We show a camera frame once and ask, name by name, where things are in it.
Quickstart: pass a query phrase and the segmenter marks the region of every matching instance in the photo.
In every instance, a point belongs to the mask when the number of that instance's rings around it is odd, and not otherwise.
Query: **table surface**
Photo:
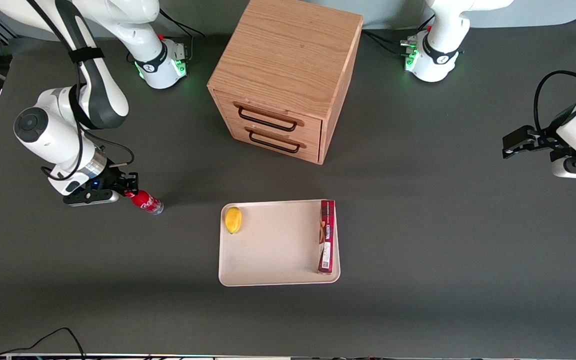
[[[230,137],[206,89],[227,39],[197,38],[189,77],[163,90],[100,41],[130,104],[102,136],[134,150],[129,170],[165,203],[159,216],[126,199],[62,204],[12,125],[75,72],[57,43],[14,44],[0,96],[0,351],[68,326],[89,353],[576,359],[576,180],[554,177],[547,152],[501,156],[502,137],[532,123],[539,80],[576,71],[576,22],[473,29],[436,84],[363,37],[323,166]],[[576,79],[545,88],[544,123],[576,100]],[[219,283],[226,203],[321,198],[337,201],[336,283]],[[60,335],[36,350],[76,348]]]

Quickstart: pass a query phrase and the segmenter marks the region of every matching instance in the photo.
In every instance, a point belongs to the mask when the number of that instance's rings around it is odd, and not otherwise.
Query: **plastic tray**
[[[231,234],[224,216],[242,213]],[[221,210],[219,281],[226,287],[334,283],[341,275],[338,226],[334,226],[333,273],[318,273],[322,200],[229,203]]]

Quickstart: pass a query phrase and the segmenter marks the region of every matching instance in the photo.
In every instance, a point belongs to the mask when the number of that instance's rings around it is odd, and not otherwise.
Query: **red bottle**
[[[123,194],[130,198],[135,207],[144,209],[153,215],[159,215],[164,211],[164,204],[146,191],[139,190],[137,194],[132,191],[124,191]]]

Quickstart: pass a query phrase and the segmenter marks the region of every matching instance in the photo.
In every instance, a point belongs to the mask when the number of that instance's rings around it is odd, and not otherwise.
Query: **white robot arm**
[[[0,10],[53,32],[78,66],[75,86],[48,89],[33,107],[19,114],[13,127],[15,136],[35,155],[55,164],[45,173],[55,190],[64,195],[65,203],[116,201],[121,190],[137,186],[137,176],[125,178],[85,136],[85,130],[120,126],[128,115],[128,101],[110,76],[82,14],[68,0],[0,0]],[[83,85],[79,71],[85,79]]]
[[[455,68],[459,45],[471,21],[464,12],[502,9],[514,0],[425,0],[434,11],[430,32],[421,30],[400,44],[408,57],[404,68],[425,82],[439,82]]]
[[[119,39],[135,60],[139,75],[154,89],[166,89],[186,75],[183,44],[160,39],[150,23],[160,13],[158,0],[73,0],[84,18]]]
[[[538,99],[544,82],[558,74],[576,77],[573,71],[557,70],[549,73],[537,86],[535,98]],[[535,116],[535,127],[524,125],[503,137],[503,158],[524,151],[551,150],[552,173],[560,178],[576,179],[576,103],[560,112],[544,129],[538,122],[537,101]]]

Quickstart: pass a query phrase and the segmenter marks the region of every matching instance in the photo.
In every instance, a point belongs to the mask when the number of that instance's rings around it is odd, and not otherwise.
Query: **wood grain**
[[[208,86],[326,119],[362,17],[299,0],[251,0]]]
[[[300,0],[250,0],[207,85],[230,134],[252,143],[247,127],[298,142],[304,146],[296,154],[282,153],[323,164],[362,24],[359,14]],[[243,119],[239,107],[273,125],[296,124],[295,130]]]

